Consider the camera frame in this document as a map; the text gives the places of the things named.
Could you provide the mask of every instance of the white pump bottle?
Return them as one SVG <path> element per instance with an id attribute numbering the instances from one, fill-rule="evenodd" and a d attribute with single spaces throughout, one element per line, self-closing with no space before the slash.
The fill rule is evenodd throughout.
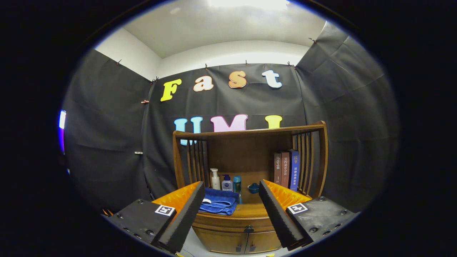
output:
<path id="1" fill-rule="evenodd" d="M 218 170 L 215 168 L 211 168 L 210 170 L 213 173 L 213 176 L 211 177 L 213 189 L 221 190 L 221 181 L 219 180 Z"/>

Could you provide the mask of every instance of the brown book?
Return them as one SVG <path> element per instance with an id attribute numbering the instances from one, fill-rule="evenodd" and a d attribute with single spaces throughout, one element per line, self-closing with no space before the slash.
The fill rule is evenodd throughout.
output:
<path id="1" fill-rule="evenodd" d="M 289 187 L 290 153 L 281 152 L 281 186 Z"/>
<path id="2" fill-rule="evenodd" d="M 281 153 L 275 153 L 275 164 L 274 164 L 274 178 L 273 178 L 273 181 L 278 184 L 278 185 L 281 185 Z"/>

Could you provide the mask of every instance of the wooden shelf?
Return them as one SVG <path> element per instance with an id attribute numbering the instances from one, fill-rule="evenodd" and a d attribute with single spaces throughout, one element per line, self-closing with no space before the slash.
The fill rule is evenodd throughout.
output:
<path id="1" fill-rule="evenodd" d="M 258 137 L 258 136 L 272 136 L 272 135 L 298 135 L 319 131 L 323 129 L 323 124 L 287 127 L 287 128 L 266 128 L 266 129 L 252 129 L 242 131 L 226 131 L 226 132 L 204 132 L 204 133 L 189 133 L 182 131 L 175 131 L 174 135 L 178 139 L 193 139 L 193 140 L 211 140 L 223 138 L 239 138 L 239 137 Z"/>
<path id="2" fill-rule="evenodd" d="M 313 134 L 319 134 L 317 174 L 313 172 Z M 182 139 L 187 140 L 187 145 L 181 145 Z M 240 243 L 246 242 L 246 226 L 252 226 L 254 229 L 248 238 L 257 238 L 255 242 L 249 242 L 257 245 L 258 249 L 255 252 L 271 251 L 281 245 L 259 194 L 251 194 L 247 186 L 254 182 L 259 183 L 261 179 L 273 181 L 273 153 L 288 149 L 298 150 L 300 154 L 298 191 L 310 195 L 313 177 L 317 176 L 312 197 L 320 196 L 328 161 L 327 128 L 323 121 L 307 126 L 278 129 L 173 133 L 173 157 L 178 188 L 197 181 L 203 181 L 206 187 L 210 187 L 209 168 L 219 169 L 219 182 L 222 182 L 224 174 L 228 174 L 232 181 L 234 176 L 241 177 L 243 203 L 237 204 L 232 215 L 198 212 L 195 217 L 192 227 L 209 251 L 252 252 L 247 250 L 248 247 L 243 245 L 244 243 Z M 236 251 L 239 247 L 244 247 L 245 250 Z"/>

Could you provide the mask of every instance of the blue towel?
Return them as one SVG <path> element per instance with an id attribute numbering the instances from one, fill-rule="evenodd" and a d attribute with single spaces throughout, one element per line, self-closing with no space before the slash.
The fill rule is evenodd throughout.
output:
<path id="1" fill-rule="evenodd" d="M 211 203 L 202 203 L 201 212 L 232 215 L 237 205 L 238 194 L 231 191 L 222 191 L 212 188 L 205 188 L 205 199 Z"/>

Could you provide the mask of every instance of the floor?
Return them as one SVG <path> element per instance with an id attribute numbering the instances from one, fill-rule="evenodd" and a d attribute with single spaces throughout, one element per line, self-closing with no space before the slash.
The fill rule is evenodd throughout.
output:
<path id="1" fill-rule="evenodd" d="M 200 242 L 194 230 L 191 228 L 189 234 L 187 235 L 186 241 L 182 247 L 180 255 L 184 257 L 236 257 L 236 256 L 247 256 L 247 257 L 265 257 L 270 254 L 274 254 L 274 257 L 290 256 L 291 254 L 302 250 L 303 248 L 297 248 L 292 251 L 288 251 L 287 248 L 281 248 L 279 250 L 256 253 L 256 254 L 226 254 L 226 253 L 217 253 L 209 252 L 206 247 Z"/>

